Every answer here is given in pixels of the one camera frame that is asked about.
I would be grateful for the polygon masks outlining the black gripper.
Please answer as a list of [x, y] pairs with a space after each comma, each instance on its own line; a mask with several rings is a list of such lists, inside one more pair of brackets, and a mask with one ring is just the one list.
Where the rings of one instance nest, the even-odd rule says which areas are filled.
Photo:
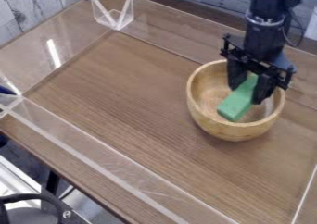
[[252, 104], [271, 96], [275, 87], [286, 90], [295, 65], [283, 54], [288, 16], [279, 14], [264, 18], [247, 11], [243, 36], [227, 33], [223, 36], [220, 55], [226, 58], [227, 85], [235, 90], [251, 72], [258, 76], [252, 92]]

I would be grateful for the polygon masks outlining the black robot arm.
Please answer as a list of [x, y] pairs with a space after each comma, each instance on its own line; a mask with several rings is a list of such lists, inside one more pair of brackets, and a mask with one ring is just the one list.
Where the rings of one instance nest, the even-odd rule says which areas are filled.
[[291, 21], [295, 20], [292, 9], [302, 0], [250, 0], [244, 12], [244, 35], [227, 33], [220, 55], [226, 58], [227, 85], [235, 90], [246, 81], [247, 73], [258, 76], [251, 91], [251, 103], [258, 105], [275, 91], [288, 89], [296, 66], [283, 53], [284, 44], [291, 43], [287, 34]]

